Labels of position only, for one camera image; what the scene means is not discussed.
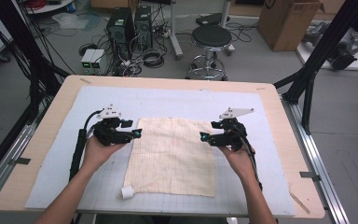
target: shelf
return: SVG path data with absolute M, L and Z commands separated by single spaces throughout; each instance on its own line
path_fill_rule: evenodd
M 62 0 L 62 2 L 59 5 L 45 5 L 44 7 L 37 9 L 37 10 L 31 10 L 27 8 L 28 13 L 30 14 L 39 14 L 44 12 L 49 12 L 52 10 L 56 10 L 61 7 L 66 7 L 67 5 L 71 4 L 74 0 Z

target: floor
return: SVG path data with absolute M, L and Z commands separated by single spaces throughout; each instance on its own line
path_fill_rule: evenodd
M 48 31 L 47 39 L 74 73 L 84 74 L 78 50 L 80 46 L 98 40 L 98 35 L 103 35 L 106 21 L 88 13 L 85 7 L 78 13 L 83 12 L 81 16 L 90 20 L 92 25 L 84 30 L 60 30 L 58 24 L 51 19 L 52 15 L 60 12 L 64 11 L 46 13 L 38 19 L 41 26 Z M 138 77 L 185 78 L 188 63 L 201 53 L 190 44 L 188 35 L 197 27 L 197 17 L 198 15 L 182 16 L 177 20 L 178 40 L 184 57 L 176 61 L 170 41 L 165 40 L 168 48 L 164 55 L 165 64 L 160 68 L 143 68 Z M 256 22 L 255 18 L 231 17 L 227 26 L 251 26 Z M 218 54 L 225 64 L 228 81 L 274 83 L 301 68 L 302 63 L 295 52 L 272 52 L 256 29 L 244 32 L 247 35 L 240 35 L 244 41 L 237 40 L 233 43 L 235 52 L 230 56 L 223 52 Z M 59 67 L 70 72 L 55 53 L 53 59 Z M 278 92 L 284 93 L 288 87 L 282 87 Z M 10 63 L 0 62 L 0 143 L 28 105 L 28 88 L 29 81 L 13 60 Z M 358 223 L 358 71 L 319 71 L 315 79 L 310 131 L 349 222 Z M 38 214 L 0 212 L 0 223 L 30 223 Z M 91 221 L 92 216 L 86 215 L 81 223 Z M 328 212 L 323 219 L 281 218 L 279 221 L 334 223 Z M 240 218 L 239 222 L 244 224 L 248 223 L 248 220 Z

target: hand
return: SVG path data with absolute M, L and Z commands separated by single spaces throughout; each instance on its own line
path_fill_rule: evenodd
M 228 147 L 219 147 L 219 149 L 226 156 L 231 168 L 240 178 L 255 176 L 255 170 L 245 146 L 242 146 L 238 151 L 231 150 Z
M 84 160 L 80 169 L 94 173 L 109 160 L 113 153 L 124 146 L 125 144 L 115 144 L 106 147 L 95 136 L 90 137 L 86 144 Z

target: table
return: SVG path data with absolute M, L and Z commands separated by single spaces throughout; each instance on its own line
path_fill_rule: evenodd
M 28 165 L 17 164 L 0 192 L 1 211 L 29 211 L 24 208 L 24 205 L 34 185 L 40 164 L 54 142 L 78 91 L 87 85 L 165 90 L 206 89 L 259 94 L 288 181 L 290 195 L 296 208 L 296 217 L 321 218 L 324 216 L 324 208 L 312 180 L 302 178 L 299 174 L 299 172 L 307 172 L 308 168 L 273 85 L 207 80 L 85 76 L 69 76 L 62 84 L 32 140 L 21 155 L 23 158 L 31 159 L 30 163 Z

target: stool base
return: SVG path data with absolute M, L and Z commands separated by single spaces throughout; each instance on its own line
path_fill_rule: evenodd
M 199 55 L 190 63 L 190 70 L 187 72 L 186 79 L 190 79 L 189 74 L 194 74 L 199 77 L 215 78 L 222 76 L 222 80 L 226 81 L 225 66 L 222 61 L 211 55 Z

